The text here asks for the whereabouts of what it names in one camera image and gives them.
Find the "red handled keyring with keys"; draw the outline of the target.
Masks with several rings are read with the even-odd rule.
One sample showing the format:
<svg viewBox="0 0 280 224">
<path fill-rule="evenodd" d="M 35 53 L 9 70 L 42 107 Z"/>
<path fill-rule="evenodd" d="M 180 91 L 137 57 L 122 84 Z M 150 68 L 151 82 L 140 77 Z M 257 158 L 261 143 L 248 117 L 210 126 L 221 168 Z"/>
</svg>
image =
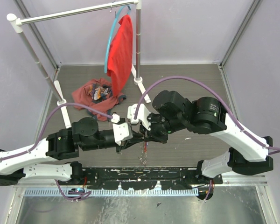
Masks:
<svg viewBox="0 0 280 224">
<path fill-rule="evenodd" d="M 148 142 L 144 141 L 141 150 L 141 155 L 139 157 L 140 164 L 144 167 L 147 165 L 147 147 L 148 147 Z"/>
</svg>

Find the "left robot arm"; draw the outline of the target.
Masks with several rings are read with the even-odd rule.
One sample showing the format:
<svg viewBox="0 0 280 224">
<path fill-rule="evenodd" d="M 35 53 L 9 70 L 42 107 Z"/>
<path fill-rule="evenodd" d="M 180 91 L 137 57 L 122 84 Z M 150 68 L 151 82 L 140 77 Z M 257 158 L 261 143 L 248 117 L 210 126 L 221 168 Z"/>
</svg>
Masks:
<svg viewBox="0 0 280 224">
<path fill-rule="evenodd" d="M 13 151 L 0 149 L 0 186 L 16 185 L 24 179 L 54 179 L 81 184 L 85 178 L 81 163 L 74 161 L 54 165 L 53 162 L 77 158 L 80 149 L 89 151 L 114 147 L 120 153 L 143 141 L 143 134 L 132 130 L 125 119 L 120 119 L 112 127 L 100 131 L 97 121 L 86 117 L 34 145 Z"/>
</svg>

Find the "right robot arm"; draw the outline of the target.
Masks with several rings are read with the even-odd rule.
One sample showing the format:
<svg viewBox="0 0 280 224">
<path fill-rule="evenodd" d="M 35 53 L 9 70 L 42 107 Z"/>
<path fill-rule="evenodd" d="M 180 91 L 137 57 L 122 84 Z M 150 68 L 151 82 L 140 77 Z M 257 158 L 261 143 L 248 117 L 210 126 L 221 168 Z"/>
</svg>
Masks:
<svg viewBox="0 0 280 224">
<path fill-rule="evenodd" d="M 189 101 L 176 91 L 160 92 L 152 103 L 157 113 L 151 113 L 143 104 L 137 106 L 135 115 L 142 122 L 140 131 L 144 141 L 167 143 L 168 135 L 188 130 L 195 134 L 216 137 L 227 143 L 227 152 L 210 160 L 201 160 L 195 172 L 196 180 L 207 183 L 211 178 L 227 172 L 257 175 L 273 170 L 273 159 L 266 147 L 270 137 L 253 134 L 251 139 L 241 130 L 222 103 L 212 97 Z"/>
</svg>

